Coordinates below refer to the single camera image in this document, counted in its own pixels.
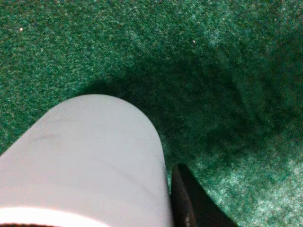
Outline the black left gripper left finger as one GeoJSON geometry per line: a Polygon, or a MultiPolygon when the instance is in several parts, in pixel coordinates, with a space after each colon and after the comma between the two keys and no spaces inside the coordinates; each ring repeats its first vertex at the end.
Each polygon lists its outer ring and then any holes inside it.
{"type": "Polygon", "coordinates": [[[24,224],[24,223],[4,223],[0,224],[0,227],[45,227],[45,225],[38,224],[24,224]]]}

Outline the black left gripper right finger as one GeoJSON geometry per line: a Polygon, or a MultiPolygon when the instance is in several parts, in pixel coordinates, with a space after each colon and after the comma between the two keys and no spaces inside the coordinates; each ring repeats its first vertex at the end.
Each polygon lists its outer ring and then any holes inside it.
{"type": "Polygon", "coordinates": [[[236,227],[209,197],[185,164],[174,166],[171,205],[176,227],[236,227]]]}

